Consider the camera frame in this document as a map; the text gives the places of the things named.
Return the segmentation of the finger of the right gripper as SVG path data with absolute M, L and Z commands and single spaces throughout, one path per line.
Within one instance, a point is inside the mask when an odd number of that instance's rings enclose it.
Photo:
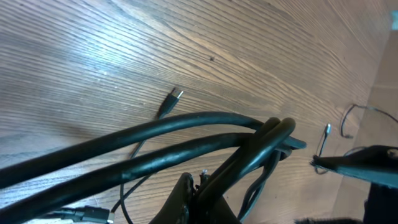
M 313 156 L 316 168 L 371 183 L 397 187 L 397 148 L 374 145 L 341 157 Z
M 315 219 L 304 218 L 294 220 L 295 224 L 363 224 L 361 220 L 351 218 L 329 218 L 329 219 Z

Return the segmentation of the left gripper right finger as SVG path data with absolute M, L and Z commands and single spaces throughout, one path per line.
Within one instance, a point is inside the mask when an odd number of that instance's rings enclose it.
M 214 205 L 203 207 L 205 210 L 198 215 L 198 222 L 202 224 L 241 224 L 228 203 L 221 196 Z

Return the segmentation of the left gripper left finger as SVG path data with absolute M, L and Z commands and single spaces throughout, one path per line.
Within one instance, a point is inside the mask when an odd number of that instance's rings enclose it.
M 158 214 L 150 224 L 187 224 L 189 221 L 189 206 L 193 198 L 193 177 L 184 172 Z

